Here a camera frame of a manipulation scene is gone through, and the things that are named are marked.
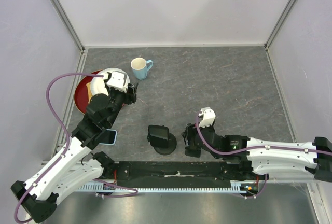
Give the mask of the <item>black folding phone stand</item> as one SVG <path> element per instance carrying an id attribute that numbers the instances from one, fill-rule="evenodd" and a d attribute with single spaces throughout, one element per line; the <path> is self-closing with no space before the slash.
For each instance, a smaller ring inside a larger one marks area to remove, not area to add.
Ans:
<path id="1" fill-rule="evenodd" d="M 188 145 L 185 147 L 185 155 L 188 157 L 200 158 L 201 147 L 197 145 Z"/>

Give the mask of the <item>blue-cased smartphone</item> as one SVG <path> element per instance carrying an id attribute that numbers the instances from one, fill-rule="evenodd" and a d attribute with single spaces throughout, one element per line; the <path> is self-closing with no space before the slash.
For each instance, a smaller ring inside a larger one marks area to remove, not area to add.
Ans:
<path id="1" fill-rule="evenodd" d="M 112 129 L 106 129 L 100 137 L 100 144 L 113 146 L 117 140 L 117 131 Z"/>

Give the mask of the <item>black round-base phone stand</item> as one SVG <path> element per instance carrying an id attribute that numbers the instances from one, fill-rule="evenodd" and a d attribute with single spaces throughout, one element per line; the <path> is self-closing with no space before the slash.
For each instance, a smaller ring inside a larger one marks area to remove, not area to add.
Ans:
<path id="1" fill-rule="evenodd" d="M 169 133 L 169 140 L 168 140 L 168 148 L 160 148 L 160 147 L 154 147 L 154 150 L 163 156 L 168 156 L 171 153 L 173 153 L 177 147 L 177 140 L 176 137 L 172 134 Z"/>

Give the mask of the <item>black smartphone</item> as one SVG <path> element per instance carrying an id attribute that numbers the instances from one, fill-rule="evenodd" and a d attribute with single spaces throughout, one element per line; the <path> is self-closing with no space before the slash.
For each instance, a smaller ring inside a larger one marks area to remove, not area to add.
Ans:
<path id="1" fill-rule="evenodd" d="M 157 148 L 169 147 L 169 129 L 163 125 L 149 125 L 148 126 L 148 142 L 151 146 Z"/>

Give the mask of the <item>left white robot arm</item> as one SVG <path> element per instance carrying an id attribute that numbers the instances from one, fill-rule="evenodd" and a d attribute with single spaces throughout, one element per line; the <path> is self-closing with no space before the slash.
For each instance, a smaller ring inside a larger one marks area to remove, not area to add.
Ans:
<path id="1" fill-rule="evenodd" d="M 106 132 L 113 126 L 122 106 L 137 100 L 138 84 L 128 84 L 125 91 L 108 87 L 108 94 L 94 95 L 86 108 L 82 121 L 67 136 L 61 150 L 35 175 L 26 181 L 16 181 L 11 191 L 20 207 L 35 223 L 49 218 L 60 204 L 60 197 L 73 188 L 65 185 L 64 176 L 81 158 L 88 155 L 98 144 L 104 142 Z"/>

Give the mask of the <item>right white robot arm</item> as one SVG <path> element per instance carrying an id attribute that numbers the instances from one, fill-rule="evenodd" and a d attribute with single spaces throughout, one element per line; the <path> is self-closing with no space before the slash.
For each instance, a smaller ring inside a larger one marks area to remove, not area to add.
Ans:
<path id="1" fill-rule="evenodd" d="M 182 133 L 185 154 L 198 158 L 201 151 L 232 165 L 235 180 L 253 177 L 312 177 L 331 182 L 331 142 L 315 137 L 312 142 L 280 143 L 241 135 L 217 135 L 213 126 L 187 124 Z"/>

